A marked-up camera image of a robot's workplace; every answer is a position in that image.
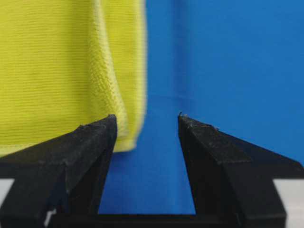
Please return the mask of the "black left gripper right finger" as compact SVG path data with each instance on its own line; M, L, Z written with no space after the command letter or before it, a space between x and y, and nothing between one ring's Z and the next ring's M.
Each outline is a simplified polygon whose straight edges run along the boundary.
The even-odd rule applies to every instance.
M182 114L178 134L198 215L227 228L303 227L300 162Z

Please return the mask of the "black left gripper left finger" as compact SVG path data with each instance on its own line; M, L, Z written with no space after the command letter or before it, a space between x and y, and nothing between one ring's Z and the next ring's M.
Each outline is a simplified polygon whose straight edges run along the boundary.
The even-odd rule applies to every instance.
M117 138L116 117L0 160L0 225L46 228L56 214L98 213Z

